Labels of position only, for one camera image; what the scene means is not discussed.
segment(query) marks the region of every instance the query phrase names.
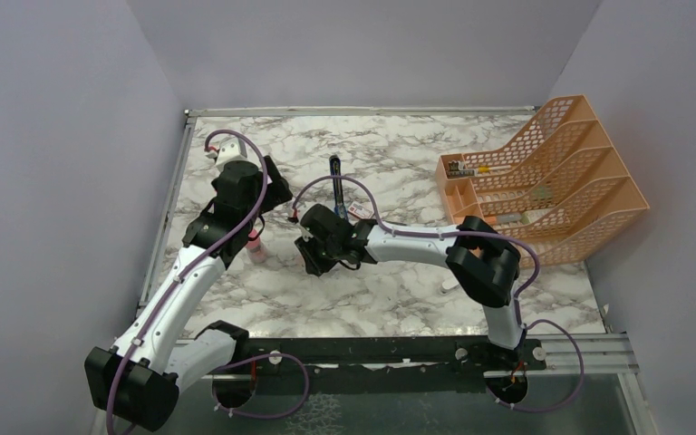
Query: white marble surface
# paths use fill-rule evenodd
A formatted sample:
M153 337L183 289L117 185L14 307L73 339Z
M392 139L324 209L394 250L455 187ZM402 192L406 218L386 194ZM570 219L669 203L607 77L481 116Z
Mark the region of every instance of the white marble surface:
M217 176L204 157L203 141L216 129L245 133L270 154L296 193L311 179L328 174L327 159L338 154L343 174L363 181L378 200L382 216L425 226L446 225L433 178L440 154L493 150L505 144L529 116L298 116L199 119L191 143L163 270L171 265L188 223L213 196ZM345 202L364 201L344 183ZM332 185L304 195L302 214L316 201L331 207ZM270 252L254 265L246 252L204 296L185 336L225 320L253 336L394 336L485 334L478 304L461 291L443 294L446 269L409 263L365 265L352 272L336 267L321 277L305 273L294 241L289 208L266 215L262 240ZM529 271L523 271L519 280ZM582 265L544 268L522 294L528 323L554 320L574 333L603 333L604 327ZM556 330L540 325L533 333Z

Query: lavender wall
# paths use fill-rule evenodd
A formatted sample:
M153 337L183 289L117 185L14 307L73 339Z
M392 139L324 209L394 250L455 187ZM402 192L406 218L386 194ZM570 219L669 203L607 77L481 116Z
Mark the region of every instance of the lavender wall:
M0 2L0 434L88 433L183 122L123 0Z
M589 261L664 434L696 433L696 2L604 0L552 95L585 93L652 205Z
M191 109L542 104L600 0L128 0Z

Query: pen in organizer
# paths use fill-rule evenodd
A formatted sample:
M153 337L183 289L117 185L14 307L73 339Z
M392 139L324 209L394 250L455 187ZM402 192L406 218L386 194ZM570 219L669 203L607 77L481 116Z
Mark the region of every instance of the pen in organizer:
M337 155L329 158L329 174L342 175L340 173L340 158ZM348 213L345 211L345 203L343 202L343 181L333 179L332 187L334 189L334 214L348 220Z
M466 168L466 162L453 160L447 163L447 177L456 179L459 177L473 177L476 174L487 174L494 171L510 170L511 165L500 166L479 166L477 168Z

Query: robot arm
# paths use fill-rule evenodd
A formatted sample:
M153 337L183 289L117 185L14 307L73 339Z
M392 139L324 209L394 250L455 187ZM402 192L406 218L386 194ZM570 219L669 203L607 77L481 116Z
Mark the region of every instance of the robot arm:
M212 181L216 196L188 225L183 247L158 292L130 328L109 350L95 347L84 362L92 402L106 409L114 375L125 362L125 371L116 391L113 413L147 430L157 430L173 411L180 392L212 369L228 363L248 333L233 325L218 323L198 335L187 346L175 347L190 315L207 290L225 273L234 257L248 242L254 220L222 246L195 265L189 266L218 240L225 237L249 214L258 201L262 183L267 184L261 203L262 215L292 199L289 186L270 157L264 158L268 178L247 161L243 142L224 142L217 150L220 175ZM164 297L176 284L168 297ZM150 327L142 328L156 312Z
M295 245L305 259L305 270L320 276L338 262L353 265L411 261L446 267L466 294L482 304L488 338L496 346L515 351L524 339L517 322L511 289L518 278L520 254L510 243L486 237L420 238L389 233L370 219L351 225L329 208L315 205L300 221L303 236ZM387 224L391 229L409 227ZM459 226L425 228L416 232L443 234L456 230L495 231L477 217Z

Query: small white object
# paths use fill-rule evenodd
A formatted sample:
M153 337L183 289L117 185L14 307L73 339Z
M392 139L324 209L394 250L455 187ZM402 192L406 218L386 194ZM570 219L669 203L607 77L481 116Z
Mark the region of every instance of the small white object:
M271 353L280 353L279 351L271 351ZM273 365L277 365L281 363L282 358L280 356L272 356L268 358L268 361L272 363Z
M357 219L371 219L374 216L372 208L368 208L354 201L348 206L348 213Z
M538 361L545 361L546 360L546 349L543 349L542 347L538 346L532 350L532 356L534 356L535 359Z
M489 171L493 170L509 170L511 169L511 165L499 165L499 166L490 166Z
M460 283L458 282L458 278L451 276L451 277L445 279L443 283L441 283L441 292L446 295L458 287L460 287Z
M465 359L465 357L468 356L468 351L460 347L457 351L455 351L455 359L460 361L462 359Z
M227 163L237 160L247 160L247 148L244 142L236 137L228 137L217 145L217 161L215 168L220 172Z

